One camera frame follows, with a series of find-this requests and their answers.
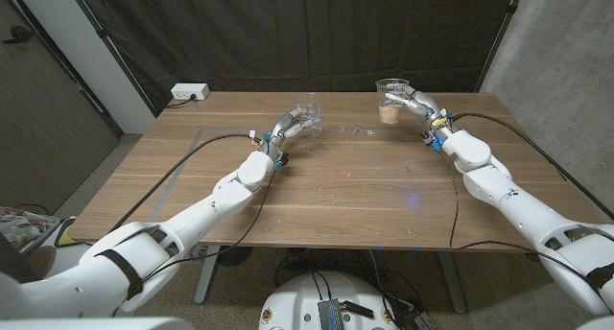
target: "power strip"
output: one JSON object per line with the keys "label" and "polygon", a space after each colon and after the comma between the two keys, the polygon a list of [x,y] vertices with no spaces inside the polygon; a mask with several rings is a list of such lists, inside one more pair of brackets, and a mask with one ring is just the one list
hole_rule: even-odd
{"label": "power strip", "polygon": [[175,100],[190,100],[190,96],[196,95],[197,100],[204,100],[209,95],[207,83],[177,83],[171,89]]}

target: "black cable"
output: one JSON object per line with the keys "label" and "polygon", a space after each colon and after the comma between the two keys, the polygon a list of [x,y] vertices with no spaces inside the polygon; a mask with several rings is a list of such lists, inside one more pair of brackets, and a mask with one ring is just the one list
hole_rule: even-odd
{"label": "black cable", "polygon": [[316,273],[319,275],[319,277],[321,277],[324,280],[324,283],[326,283],[326,289],[328,290],[328,299],[332,300],[333,296],[330,294],[330,286],[328,285],[328,281],[326,280],[326,277],[324,277],[324,275],[321,274],[319,271],[316,271]]}
{"label": "black cable", "polygon": [[535,150],[537,150],[538,153],[541,153],[541,155],[544,156],[548,160],[548,162],[550,162],[550,164],[555,166],[555,168],[557,168],[558,171],[561,174],[563,174],[574,185],[576,185],[576,187],[578,187],[579,190],[584,195],[586,195],[586,197],[588,197],[589,200],[594,202],[605,214],[607,214],[607,216],[609,216],[611,219],[614,219],[614,213],[610,209],[608,209],[605,205],[603,205],[603,203],[600,202],[595,196],[593,196],[593,194],[590,193],[590,191],[588,191],[584,186],[582,186],[582,184],[580,184],[579,181],[577,181],[567,171],[565,171],[565,169],[563,167],[561,167],[558,163],[556,163],[556,161],[554,161],[546,152],[544,152],[541,148],[539,148],[537,146],[537,144],[535,144],[526,134],[521,132],[519,129],[515,128],[514,126],[506,123],[505,121],[503,121],[501,119],[497,119],[497,118],[491,117],[489,115],[481,114],[481,113],[461,113],[461,114],[457,114],[457,115],[452,117],[452,121],[457,121],[460,118],[462,118],[463,116],[474,116],[474,117],[490,120],[490,121],[493,121],[493,122],[495,122],[497,124],[501,124],[501,125],[505,126],[506,128],[514,131],[514,133],[516,133],[518,136],[520,136],[520,138],[524,139],[525,142],[529,143],[529,145],[531,145]]}
{"label": "black cable", "polygon": [[196,100],[196,94],[192,94],[192,95],[190,95],[190,99],[185,100],[185,101],[183,101],[183,102],[180,102],[180,103],[178,103],[178,104],[168,105],[168,106],[166,106],[166,107],[167,107],[167,108],[177,108],[177,107],[182,107],[183,105],[187,105],[187,104],[189,104],[189,103],[191,103],[191,102],[193,102],[193,101],[195,101],[195,100]]}
{"label": "black cable", "polygon": [[459,219],[459,189],[457,188],[457,181],[454,179],[454,174],[452,173],[452,169],[450,168],[450,164],[448,160],[443,157],[443,154],[439,152],[439,156],[445,162],[445,167],[448,169],[448,173],[450,173],[450,178],[452,179],[452,184],[454,185],[454,194],[457,198],[457,211],[454,215],[454,223],[452,224],[452,233],[450,234],[450,248],[452,247],[452,238],[454,237],[454,230],[457,227],[457,220]]}
{"label": "black cable", "polygon": [[134,211],[136,211],[136,209],[138,209],[139,206],[141,206],[145,200],[147,200],[154,192],[155,190],[157,190],[158,187],[160,187],[160,185],[183,163],[185,162],[185,160],[187,160],[190,156],[192,156],[195,152],[197,152],[200,148],[204,147],[205,145],[211,143],[211,142],[215,142],[217,140],[223,139],[223,138],[229,138],[229,137],[246,137],[249,139],[254,139],[257,142],[260,141],[260,139],[258,138],[250,138],[249,135],[247,134],[242,134],[242,133],[233,133],[233,134],[223,134],[223,135],[219,135],[217,137],[211,138],[206,140],[205,142],[200,143],[196,148],[194,148],[190,153],[187,153],[186,156],[184,156],[178,163],[175,164],[175,166],[173,166],[165,175],[164,177],[162,177],[162,179],[153,186],[153,188],[145,195],[143,196],[143,198],[138,201],[127,213],[126,215],[124,215],[124,217],[122,217],[117,224],[115,224],[113,226],[113,228],[109,231],[112,232],[113,230],[119,228],[122,224],[124,224],[124,222],[134,213]]}
{"label": "black cable", "polygon": [[322,293],[319,291],[318,281],[316,280],[316,276],[314,275],[314,271],[311,271],[311,276],[314,278],[314,283],[316,284],[316,288],[318,289],[319,301],[324,300],[322,297]]}
{"label": "black cable", "polygon": [[588,282],[588,280],[586,279],[586,277],[584,277],[584,276],[583,276],[581,273],[579,273],[578,271],[576,271],[574,268],[572,268],[572,267],[568,266],[567,264],[565,264],[565,263],[563,263],[563,262],[559,261],[558,259],[556,259],[556,258],[554,258],[554,257],[549,256],[549,255],[548,255],[548,254],[546,254],[546,253],[542,253],[542,252],[537,251],[537,250],[532,249],[532,248],[523,247],[523,246],[516,245],[516,244],[510,244],[510,243],[504,243],[504,242],[493,241],[493,240],[485,240],[485,241],[480,241],[480,242],[476,242],[476,243],[468,244],[468,245],[465,245],[465,246],[462,246],[462,247],[452,248],[452,250],[459,250],[459,249],[465,249],[465,248],[472,248],[472,247],[474,247],[474,246],[478,246],[478,245],[485,245],[485,244],[495,244],[495,245],[507,246],[507,247],[511,247],[511,248],[520,248],[520,249],[523,249],[523,250],[525,250],[525,251],[527,251],[527,252],[534,253],[534,254],[537,254],[537,255],[539,255],[539,256],[542,256],[542,257],[544,257],[544,258],[546,258],[546,259],[550,259],[551,261],[553,261],[553,262],[555,262],[555,263],[559,264],[561,267],[563,267],[563,268],[567,269],[568,271],[573,272],[575,275],[577,275],[579,278],[581,278],[581,279],[582,279],[582,281],[584,281],[584,282],[588,283],[588,285],[589,285],[589,286],[591,285],[591,284],[590,284],[590,282]]}
{"label": "black cable", "polygon": [[45,215],[51,215],[51,212],[49,211],[49,209],[47,209],[46,207],[44,207],[44,206],[42,206],[40,204],[35,204],[35,203],[18,204],[16,206],[12,206],[12,208],[19,208],[21,206],[35,206],[35,207],[39,207],[39,208],[41,208],[41,209],[43,209],[45,211]]}
{"label": "black cable", "polygon": [[179,259],[176,260],[173,263],[169,263],[165,266],[163,266],[162,268],[159,268],[155,271],[153,271],[152,273],[150,273],[149,275],[147,275],[145,278],[143,278],[143,283],[147,282],[148,280],[152,279],[152,277],[156,276],[157,274],[161,273],[162,271],[164,271],[167,268],[170,268],[171,266],[178,264],[178,263],[182,263],[182,262],[188,262],[188,261],[193,261],[193,260],[198,260],[198,259],[203,259],[203,258],[207,258],[207,257],[213,257],[215,255],[218,254],[223,254],[226,253],[230,250],[232,250],[233,248],[235,248],[237,245],[241,244],[241,242],[243,241],[243,239],[246,238],[246,236],[248,236],[249,231],[253,228],[253,226],[256,224],[256,221],[258,221],[258,217],[260,216],[260,213],[262,212],[262,207],[265,205],[265,199],[267,198],[267,194],[269,193],[269,189],[271,188],[271,182],[272,182],[272,178],[275,177],[275,171],[273,171],[272,175],[271,175],[271,179],[269,180],[269,185],[267,185],[267,191],[265,191],[265,195],[262,199],[262,203],[260,203],[260,208],[258,209],[258,213],[256,214],[256,217],[253,219],[253,222],[251,223],[251,225],[249,226],[248,230],[246,231],[245,234],[243,234],[243,236],[241,237],[241,239],[239,239],[236,243],[232,244],[231,246],[218,251],[216,253],[211,253],[211,254],[205,254],[203,256],[199,256],[199,257],[192,257],[192,258],[184,258],[184,259]]}

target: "plastic cup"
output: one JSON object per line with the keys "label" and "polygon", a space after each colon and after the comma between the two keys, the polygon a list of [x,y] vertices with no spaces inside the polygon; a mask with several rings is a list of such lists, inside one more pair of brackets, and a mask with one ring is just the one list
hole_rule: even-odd
{"label": "plastic cup", "polygon": [[380,103],[380,122],[384,124],[396,124],[399,122],[401,108],[403,106],[391,104],[386,98],[386,93],[403,96],[403,87],[410,82],[401,79],[384,79],[375,83],[377,86],[377,97]]}
{"label": "plastic cup", "polygon": [[[322,119],[322,96],[317,93],[303,93],[296,97],[295,105],[297,108],[307,109],[307,114],[298,117],[302,124],[307,120]],[[308,137],[318,137],[322,134],[323,124],[321,120],[309,128],[303,130]]]}

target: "small label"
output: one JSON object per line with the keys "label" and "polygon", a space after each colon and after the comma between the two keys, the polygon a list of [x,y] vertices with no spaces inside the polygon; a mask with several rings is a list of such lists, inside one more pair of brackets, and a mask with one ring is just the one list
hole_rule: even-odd
{"label": "small label", "polygon": [[433,124],[431,124],[431,126],[433,128],[438,128],[438,127],[444,125],[446,120],[447,120],[446,118],[437,119],[437,120],[435,120],[433,122]]}

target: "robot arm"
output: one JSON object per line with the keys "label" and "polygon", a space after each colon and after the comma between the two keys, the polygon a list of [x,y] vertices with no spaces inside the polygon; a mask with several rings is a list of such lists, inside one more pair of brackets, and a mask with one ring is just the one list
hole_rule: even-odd
{"label": "robot arm", "polygon": [[148,276],[184,258],[219,221],[246,208],[273,168],[287,162],[279,150],[285,138],[313,125],[299,123],[299,114],[297,109],[283,115],[271,138],[261,142],[262,151],[251,153],[210,196],[170,220],[121,226],[92,246],[78,266],[45,280],[20,285],[0,273],[0,318],[107,317],[118,308],[136,310],[166,285],[179,264]]}
{"label": "robot arm", "polygon": [[614,225],[564,218],[516,185],[485,142],[465,130],[454,130],[445,109],[432,98],[410,87],[404,92],[404,97],[387,94],[387,98],[406,106],[425,125],[425,143],[456,157],[455,166],[469,193],[497,208],[535,250],[585,276],[582,279],[540,256],[548,273],[580,306],[595,315],[614,311]]}

